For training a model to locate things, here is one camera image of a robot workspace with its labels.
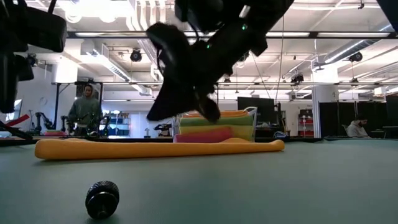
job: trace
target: gray tabletop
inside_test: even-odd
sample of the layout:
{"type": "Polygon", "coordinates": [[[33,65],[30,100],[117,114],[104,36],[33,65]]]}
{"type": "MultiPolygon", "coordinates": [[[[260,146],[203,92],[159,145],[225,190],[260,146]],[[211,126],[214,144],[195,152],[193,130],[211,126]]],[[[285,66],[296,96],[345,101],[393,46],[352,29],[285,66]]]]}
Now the gray tabletop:
{"type": "Polygon", "coordinates": [[[100,223],[398,223],[398,141],[288,143],[284,152],[45,162],[0,148],[0,223],[97,223],[91,184],[120,190],[100,223]]]}

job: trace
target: man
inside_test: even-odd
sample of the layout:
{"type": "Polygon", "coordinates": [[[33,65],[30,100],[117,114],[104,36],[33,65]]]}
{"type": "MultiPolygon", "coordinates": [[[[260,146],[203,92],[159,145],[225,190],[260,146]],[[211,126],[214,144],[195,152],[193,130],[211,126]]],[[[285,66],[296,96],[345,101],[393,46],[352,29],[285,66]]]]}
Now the man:
{"type": "Polygon", "coordinates": [[[70,123],[77,123],[78,128],[75,131],[75,135],[87,135],[86,131],[89,125],[89,128],[95,129],[100,120],[101,113],[100,103],[93,97],[93,86],[87,84],[84,95],[73,102],[68,115],[70,123]]]}
{"type": "Polygon", "coordinates": [[[347,128],[347,135],[352,138],[370,138],[363,128],[368,120],[361,114],[357,114],[355,120],[347,128]]]}

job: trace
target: ceiling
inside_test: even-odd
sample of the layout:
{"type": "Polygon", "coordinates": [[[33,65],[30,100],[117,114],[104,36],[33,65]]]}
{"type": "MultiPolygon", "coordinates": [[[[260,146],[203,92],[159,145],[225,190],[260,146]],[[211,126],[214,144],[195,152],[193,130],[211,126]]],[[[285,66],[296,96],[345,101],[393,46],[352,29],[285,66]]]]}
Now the ceiling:
{"type": "MultiPolygon", "coordinates": [[[[32,7],[47,10],[50,1],[28,0],[27,2],[32,7]]],[[[272,30],[366,32],[376,31],[380,24],[388,24],[376,0],[365,0],[365,8],[363,9],[357,8],[359,2],[360,0],[296,0],[294,5],[287,11],[284,18],[281,19],[272,30]]],[[[59,16],[66,17],[67,14],[70,14],[71,5],[72,2],[70,0],[58,0],[55,13],[59,16]]],[[[83,16],[76,23],[69,22],[68,29],[71,31],[91,32],[132,30],[126,25],[126,16],[131,16],[134,12],[134,7],[132,7],[132,5],[136,5],[135,13],[137,18],[141,18],[141,15],[146,14],[146,19],[144,21],[137,20],[141,25],[141,30],[144,30],[145,23],[149,26],[151,22],[153,22],[153,20],[150,19],[152,12],[158,21],[162,18],[161,13],[163,13],[163,11],[167,23],[175,24],[183,30],[189,30],[189,26],[182,24],[174,16],[173,0],[95,0],[95,3],[91,4],[82,12],[87,12],[87,17],[83,16]],[[101,11],[102,15],[109,14],[111,17],[116,18],[114,22],[103,22],[103,19],[93,15],[94,11],[101,11]]],[[[150,75],[151,65],[153,65],[153,63],[149,59],[150,57],[146,55],[146,51],[142,50],[142,41],[147,40],[93,39],[92,41],[96,46],[107,46],[109,49],[109,58],[117,66],[127,71],[135,80],[142,82],[155,81],[150,75]],[[141,49],[141,53],[143,53],[141,62],[132,62],[129,58],[132,50],[136,48],[141,49]]],[[[289,82],[289,78],[293,75],[293,73],[289,72],[297,65],[300,65],[305,60],[316,60],[316,56],[321,57],[322,55],[327,55],[350,42],[352,42],[352,40],[269,39],[267,41],[269,47],[262,55],[259,57],[250,55],[244,63],[239,63],[234,67],[234,75],[231,77],[231,81],[260,82],[262,78],[264,81],[268,82],[283,81],[283,79],[289,82]]],[[[363,54],[361,62],[354,62],[351,64],[351,62],[340,61],[335,63],[338,68],[338,78],[341,81],[347,81],[355,76],[375,71],[385,65],[398,61],[398,49],[394,49],[397,45],[398,41],[396,40],[381,40],[360,51],[363,54]]],[[[80,58],[79,55],[76,57],[81,60],[81,64],[85,64],[86,68],[84,71],[82,70],[79,76],[84,77],[87,76],[88,73],[94,73],[95,78],[98,80],[120,82],[119,78],[114,77],[114,75],[103,66],[88,63],[85,59],[80,58]]],[[[312,73],[311,63],[304,62],[304,66],[301,66],[298,72],[304,75],[305,81],[310,81],[312,73]]],[[[395,77],[398,78],[398,66],[396,69],[392,68],[388,70],[388,72],[370,75],[362,81],[374,82],[387,78],[391,78],[388,81],[396,81],[395,77]]],[[[107,88],[111,91],[126,91],[129,86],[109,86],[107,88]]]]}

